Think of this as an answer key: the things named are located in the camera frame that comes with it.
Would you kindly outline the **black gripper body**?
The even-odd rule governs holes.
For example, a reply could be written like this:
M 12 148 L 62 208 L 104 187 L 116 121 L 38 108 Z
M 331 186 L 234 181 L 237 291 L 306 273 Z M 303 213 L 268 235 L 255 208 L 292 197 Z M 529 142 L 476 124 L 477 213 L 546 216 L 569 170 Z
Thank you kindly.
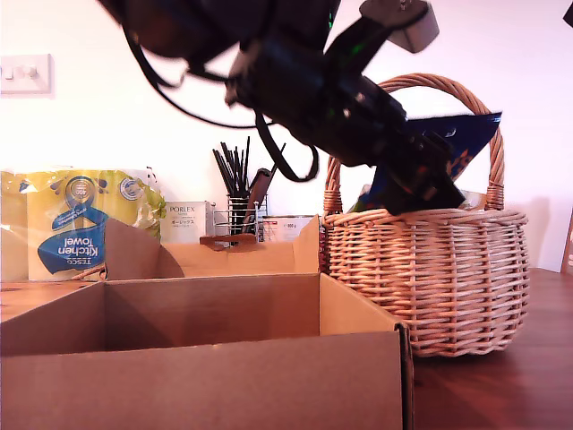
M 382 165 L 397 180 L 447 171 L 448 144 L 435 132 L 409 129 L 402 106 L 363 75 L 385 41 L 335 40 L 321 50 L 288 38 L 259 38 L 240 46 L 229 101 L 253 111 L 255 128 L 284 176 L 298 178 L 268 121 L 313 154 L 325 151 L 348 167 Z

